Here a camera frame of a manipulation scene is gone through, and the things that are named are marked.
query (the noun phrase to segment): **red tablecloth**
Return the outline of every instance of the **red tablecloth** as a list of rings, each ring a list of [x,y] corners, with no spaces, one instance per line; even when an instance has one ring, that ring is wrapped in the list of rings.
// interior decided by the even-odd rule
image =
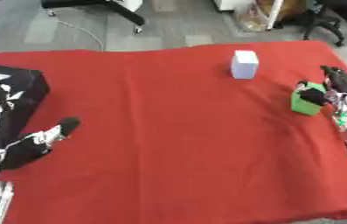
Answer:
[[[254,50],[254,80],[229,73]],[[1,173],[7,223],[281,223],[347,215],[347,150],[330,120],[289,109],[297,81],[344,64],[321,42],[205,45],[155,52],[0,53],[39,69],[52,92],[28,130],[79,116],[43,159]]]

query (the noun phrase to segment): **white box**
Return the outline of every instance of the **white box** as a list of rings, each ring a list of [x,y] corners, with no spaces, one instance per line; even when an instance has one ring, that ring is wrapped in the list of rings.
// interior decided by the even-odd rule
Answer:
[[[259,60],[255,52],[235,51],[232,58],[232,76],[234,79],[252,79],[259,67]]]

